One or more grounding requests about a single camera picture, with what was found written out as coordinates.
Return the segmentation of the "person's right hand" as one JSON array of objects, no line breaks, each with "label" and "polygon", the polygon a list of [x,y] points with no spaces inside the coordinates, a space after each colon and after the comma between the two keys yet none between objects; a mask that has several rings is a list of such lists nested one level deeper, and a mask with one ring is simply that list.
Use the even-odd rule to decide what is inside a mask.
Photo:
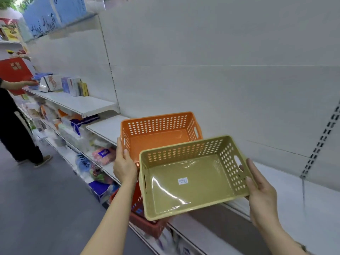
[{"label": "person's right hand", "polygon": [[250,158],[246,160],[249,170],[252,173],[253,181],[256,182],[259,193],[249,195],[250,219],[264,220],[265,218],[278,218],[277,192],[258,170]]}]

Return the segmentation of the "orange perforated plastic basket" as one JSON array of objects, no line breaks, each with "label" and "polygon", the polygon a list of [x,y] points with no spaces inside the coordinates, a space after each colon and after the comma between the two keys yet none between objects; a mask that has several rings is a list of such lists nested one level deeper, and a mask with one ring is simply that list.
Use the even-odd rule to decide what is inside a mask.
[{"label": "orange perforated plastic basket", "polygon": [[201,140],[203,135],[194,113],[187,111],[123,120],[120,138],[139,168],[143,150]]}]

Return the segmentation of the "beige perforated plastic basket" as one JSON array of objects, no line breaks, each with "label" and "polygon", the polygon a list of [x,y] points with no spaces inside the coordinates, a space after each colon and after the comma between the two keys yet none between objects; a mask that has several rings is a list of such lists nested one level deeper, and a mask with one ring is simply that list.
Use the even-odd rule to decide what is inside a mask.
[{"label": "beige perforated plastic basket", "polygon": [[254,181],[229,135],[168,145],[139,154],[139,187],[148,221],[249,196]]}]

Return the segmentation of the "person's left forearm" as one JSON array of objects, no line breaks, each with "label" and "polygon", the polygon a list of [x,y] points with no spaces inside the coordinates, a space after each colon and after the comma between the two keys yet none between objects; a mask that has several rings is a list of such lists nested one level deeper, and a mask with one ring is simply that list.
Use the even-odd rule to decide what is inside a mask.
[{"label": "person's left forearm", "polygon": [[136,178],[124,180],[80,255],[123,255]]}]

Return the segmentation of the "person's right forearm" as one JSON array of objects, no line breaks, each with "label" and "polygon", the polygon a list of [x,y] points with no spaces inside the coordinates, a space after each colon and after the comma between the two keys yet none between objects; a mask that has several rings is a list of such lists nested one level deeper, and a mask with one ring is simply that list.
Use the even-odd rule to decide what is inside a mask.
[{"label": "person's right forearm", "polygon": [[277,218],[251,220],[272,255],[310,255],[283,229]]}]

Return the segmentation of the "pink tissue packet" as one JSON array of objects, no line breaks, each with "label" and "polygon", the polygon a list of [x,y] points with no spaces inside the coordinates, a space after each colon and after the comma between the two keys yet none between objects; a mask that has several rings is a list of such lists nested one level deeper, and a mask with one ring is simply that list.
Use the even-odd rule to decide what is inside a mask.
[{"label": "pink tissue packet", "polygon": [[116,149],[100,147],[99,149],[93,151],[91,155],[96,164],[105,166],[115,161]]}]

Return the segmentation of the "dark blue box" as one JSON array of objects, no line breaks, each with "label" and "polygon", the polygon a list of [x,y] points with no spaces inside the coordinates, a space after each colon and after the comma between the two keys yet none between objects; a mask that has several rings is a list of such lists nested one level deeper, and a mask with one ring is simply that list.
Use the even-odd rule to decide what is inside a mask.
[{"label": "dark blue box", "polygon": [[92,181],[87,184],[90,188],[92,195],[100,204],[108,201],[110,194],[113,190],[113,185]]}]

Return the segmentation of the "blue and white bag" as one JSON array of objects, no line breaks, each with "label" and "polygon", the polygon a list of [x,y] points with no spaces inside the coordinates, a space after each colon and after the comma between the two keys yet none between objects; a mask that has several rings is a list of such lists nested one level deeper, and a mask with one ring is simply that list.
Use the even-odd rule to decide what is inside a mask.
[{"label": "blue and white bag", "polygon": [[91,168],[91,161],[84,156],[82,153],[77,153],[75,158],[75,164],[78,168],[78,171],[82,174],[88,174]]}]

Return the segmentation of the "purple and white packet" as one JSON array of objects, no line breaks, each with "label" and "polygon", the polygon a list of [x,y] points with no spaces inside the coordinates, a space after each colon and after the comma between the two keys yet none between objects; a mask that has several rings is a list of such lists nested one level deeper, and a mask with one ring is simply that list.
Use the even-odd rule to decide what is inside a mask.
[{"label": "purple and white packet", "polygon": [[70,125],[73,129],[73,131],[78,134],[79,136],[82,136],[81,134],[81,131],[80,131],[80,128],[82,126],[85,126],[87,124],[90,124],[90,123],[93,123],[97,120],[100,119],[100,116],[99,115],[92,115],[92,116],[88,116],[88,117],[85,117],[85,118],[82,118],[82,119],[70,119]]}]

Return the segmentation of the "red plastic basket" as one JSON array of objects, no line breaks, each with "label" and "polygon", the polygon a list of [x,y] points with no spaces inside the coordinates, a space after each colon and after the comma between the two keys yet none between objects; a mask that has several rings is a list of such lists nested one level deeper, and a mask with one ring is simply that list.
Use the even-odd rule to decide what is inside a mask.
[{"label": "red plastic basket", "polygon": [[171,217],[156,221],[148,221],[146,219],[144,215],[142,194],[137,180],[131,204],[130,223],[144,231],[146,234],[158,239],[170,219]]}]

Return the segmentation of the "slotted shelf upright strip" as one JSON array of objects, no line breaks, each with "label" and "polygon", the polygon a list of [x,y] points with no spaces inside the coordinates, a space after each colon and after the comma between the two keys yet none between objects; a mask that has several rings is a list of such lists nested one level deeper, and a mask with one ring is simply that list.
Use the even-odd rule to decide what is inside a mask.
[{"label": "slotted shelf upright strip", "polygon": [[309,156],[308,161],[305,164],[303,171],[300,174],[300,178],[302,180],[307,179],[309,171],[316,164],[316,160],[318,157],[320,157],[321,150],[325,146],[325,143],[327,142],[331,132],[334,130],[334,127],[339,121],[339,118],[340,118],[340,99],[336,107],[334,108],[329,120],[327,121],[325,128],[323,129],[321,135],[319,136],[318,141],[316,145],[314,146],[311,152],[311,155]]}]

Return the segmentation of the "white printed carton box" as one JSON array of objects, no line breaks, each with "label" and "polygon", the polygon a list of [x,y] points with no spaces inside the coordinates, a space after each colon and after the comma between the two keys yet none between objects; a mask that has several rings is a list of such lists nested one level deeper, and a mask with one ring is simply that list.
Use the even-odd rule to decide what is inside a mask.
[{"label": "white printed carton box", "polygon": [[63,91],[61,75],[47,75],[40,78],[38,90],[40,92]]}]

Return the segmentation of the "white metal shelving unit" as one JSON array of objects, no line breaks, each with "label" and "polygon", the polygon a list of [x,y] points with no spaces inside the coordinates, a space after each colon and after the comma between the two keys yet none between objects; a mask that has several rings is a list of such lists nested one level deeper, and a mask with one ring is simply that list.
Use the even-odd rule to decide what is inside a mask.
[{"label": "white metal shelving unit", "polygon": [[340,0],[124,0],[30,40],[42,72],[86,78],[126,117],[194,112],[228,134],[278,192],[283,227],[313,255],[340,255]]}]

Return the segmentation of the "large red gift box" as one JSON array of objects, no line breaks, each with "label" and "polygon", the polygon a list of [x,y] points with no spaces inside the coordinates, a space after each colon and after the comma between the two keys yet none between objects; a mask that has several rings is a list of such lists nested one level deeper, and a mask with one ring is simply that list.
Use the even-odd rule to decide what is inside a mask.
[{"label": "large red gift box", "polygon": [[22,90],[25,85],[16,90],[6,90],[1,87],[1,84],[4,83],[4,81],[31,81],[33,74],[27,63],[27,59],[20,57],[0,60],[0,97],[4,97],[5,94],[12,94],[14,96],[25,94],[24,90]]}]

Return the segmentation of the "blue sign panels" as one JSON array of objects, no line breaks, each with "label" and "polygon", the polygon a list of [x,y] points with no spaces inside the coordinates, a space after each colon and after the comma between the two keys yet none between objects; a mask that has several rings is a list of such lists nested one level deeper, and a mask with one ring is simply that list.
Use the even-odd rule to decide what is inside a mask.
[{"label": "blue sign panels", "polygon": [[23,12],[33,39],[40,38],[88,15],[85,0],[34,0]]}]

